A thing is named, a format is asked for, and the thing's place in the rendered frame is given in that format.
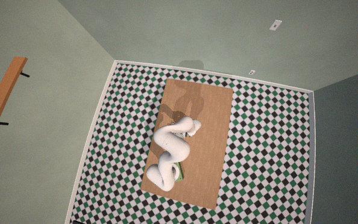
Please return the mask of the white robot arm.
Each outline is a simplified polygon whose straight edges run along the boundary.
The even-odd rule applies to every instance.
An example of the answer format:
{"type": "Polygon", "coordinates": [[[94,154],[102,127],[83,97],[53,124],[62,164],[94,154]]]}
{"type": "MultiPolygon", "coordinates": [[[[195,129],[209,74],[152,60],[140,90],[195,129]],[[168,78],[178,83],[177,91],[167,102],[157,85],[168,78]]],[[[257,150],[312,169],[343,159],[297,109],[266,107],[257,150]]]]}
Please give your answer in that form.
{"type": "Polygon", "coordinates": [[[159,156],[158,164],[152,164],[147,168],[146,176],[162,190],[169,191],[173,188],[180,174],[178,166],[174,163],[185,160],[190,153],[189,144],[175,134],[187,132],[192,136],[200,126],[199,120],[184,116],[178,122],[162,126],[154,132],[154,141],[166,151],[159,156]]]}

